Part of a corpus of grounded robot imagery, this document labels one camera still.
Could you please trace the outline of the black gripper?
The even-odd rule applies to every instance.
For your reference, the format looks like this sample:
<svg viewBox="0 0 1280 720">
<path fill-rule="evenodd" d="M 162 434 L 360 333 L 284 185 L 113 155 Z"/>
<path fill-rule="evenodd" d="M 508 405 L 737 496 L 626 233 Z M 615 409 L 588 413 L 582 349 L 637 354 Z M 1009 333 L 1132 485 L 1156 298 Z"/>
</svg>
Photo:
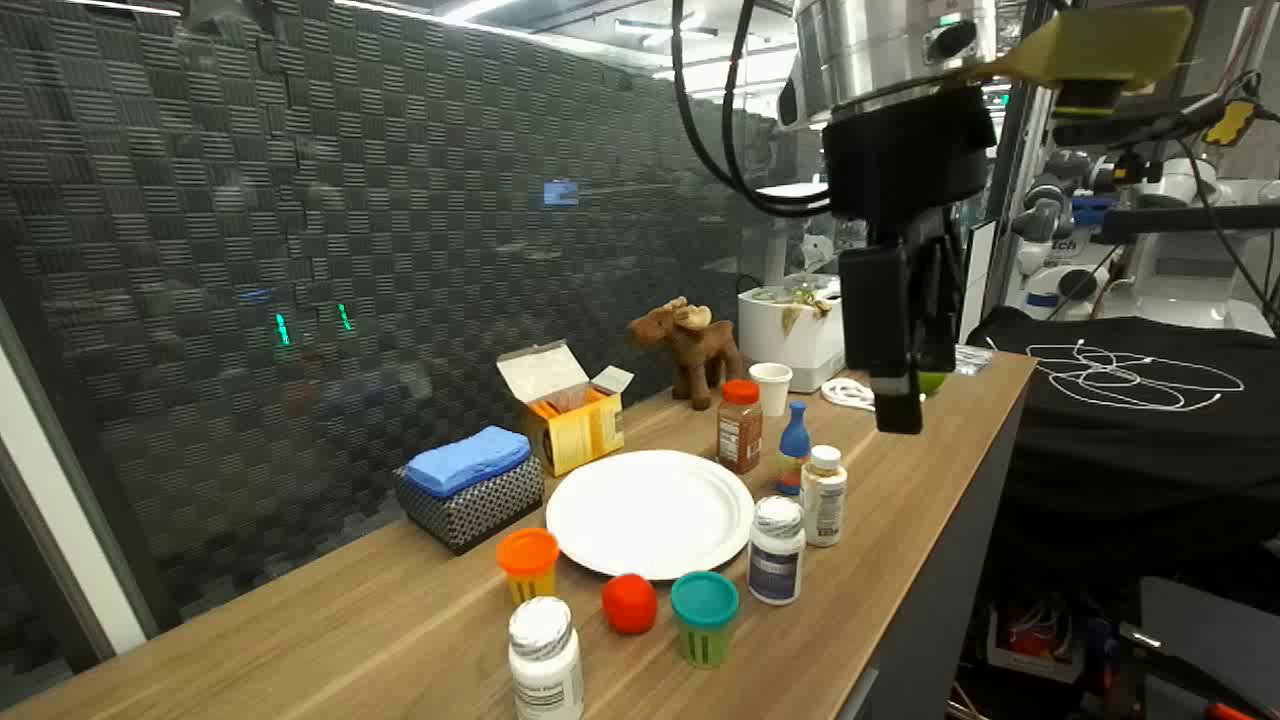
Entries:
<svg viewBox="0 0 1280 720">
<path fill-rule="evenodd" d="M 870 233 L 866 246 L 841 254 L 841 279 L 850 362 L 875 377 L 882 432 L 920 432 L 920 377 L 953 367 L 963 304 L 953 207 L 983 189 L 994 142 L 975 89 L 841 111 L 826 128 L 832 213 Z"/>
</svg>

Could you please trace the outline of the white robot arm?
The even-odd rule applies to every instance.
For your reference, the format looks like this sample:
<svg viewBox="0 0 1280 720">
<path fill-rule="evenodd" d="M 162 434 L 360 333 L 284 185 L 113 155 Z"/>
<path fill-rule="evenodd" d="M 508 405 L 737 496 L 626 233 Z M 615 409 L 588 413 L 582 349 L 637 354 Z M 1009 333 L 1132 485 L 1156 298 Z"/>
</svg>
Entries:
<svg viewBox="0 0 1280 720">
<path fill-rule="evenodd" d="M 829 213 L 866 225 L 841 254 L 845 360 L 882 432 L 925 428 L 930 373 L 958 367 L 963 233 L 987 185 L 994 117 L 967 68 L 975 0 L 797 0 L 797 118 L 821 131 Z"/>
</svg>

